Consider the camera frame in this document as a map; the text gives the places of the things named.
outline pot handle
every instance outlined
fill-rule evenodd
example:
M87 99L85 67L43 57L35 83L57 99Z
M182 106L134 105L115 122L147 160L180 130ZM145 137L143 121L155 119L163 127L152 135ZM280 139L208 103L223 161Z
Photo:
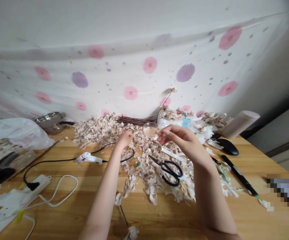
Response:
M66 122L66 121L61 121L61 122L59 122L59 124L69 124L69 125L74 125L75 124L75 122Z

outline black power cord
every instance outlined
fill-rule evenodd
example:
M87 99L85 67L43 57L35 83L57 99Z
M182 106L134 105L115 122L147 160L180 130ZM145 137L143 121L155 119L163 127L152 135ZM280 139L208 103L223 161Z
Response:
M95 152L92 152L92 153L90 153L90 154L94 154L94 153L96 153L96 152L99 152L99 151L101 151L102 149L104 149L106 146L111 145L111 144L115 144L115 142L114 142L114 143L109 143L109 144L105 145L104 147L100 148L99 150L97 150L97 151L95 151ZM131 157L129 157L129 158L127 158L127 159L124 159L124 160L122 160L122 161L120 161L120 162L125 162L125 161L133 158L134 155L135 155L135 151L132 149L132 152L133 152L133 154L132 154ZM66 161L72 161L72 160L75 160L75 159L77 159L77 158L65 159L65 160L41 161L41 162L39 162L39 163L36 163L36 164L32 165L30 168L28 168L27 171L25 172L25 174L24 174L24 182L25 182L25 184L27 185L27 187L28 187L31 191L33 191L33 190L35 190L35 189L39 186L40 183L39 183L39 182L35 182L35 183L29 183L29 182L27 182L27 180L26 180L26 174L27 174L27 172L28 172L30 169L32 169L34 166L36 166L36 165L38 165L38 164L40 164L40 163L44 163L44 162L66 162Z

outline wrist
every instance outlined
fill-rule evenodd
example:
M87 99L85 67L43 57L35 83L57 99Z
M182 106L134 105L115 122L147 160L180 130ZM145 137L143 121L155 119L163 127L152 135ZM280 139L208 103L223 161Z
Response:
M203 159L202 161L192 161L193 163L193 168L200 173L206 173L206 174L216 174L218 173L217 167L213 163L213 160L211 159L210 156L208 158Z
M118 142L118 143L116 143L116 144L114 145L113 150L121 151L121 152L122 152L122 150L123 150L124 148L125 148L125 147Z

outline human arm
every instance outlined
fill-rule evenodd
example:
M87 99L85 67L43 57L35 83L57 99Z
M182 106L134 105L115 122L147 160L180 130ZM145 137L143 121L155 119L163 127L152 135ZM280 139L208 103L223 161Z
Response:
M107 239L116 198L121 153L132 138L130 132L123 132L114 145L79 240Z
M165 127L158 135L161 144L173 141L193 163L197 208L208 239L240 239L217 168L198 138L189 129L175 125Z

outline black marker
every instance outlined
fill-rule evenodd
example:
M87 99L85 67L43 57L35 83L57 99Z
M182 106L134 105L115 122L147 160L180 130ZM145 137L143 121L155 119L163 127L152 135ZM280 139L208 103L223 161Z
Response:
M253 197L259 197L257 192L253 189L251 184L245 179L245 177L239 172L239 170L233 165L233 163L227 158L226 155L221 155L223 160L231 167L234 174L239 178L240 182L248 189Z

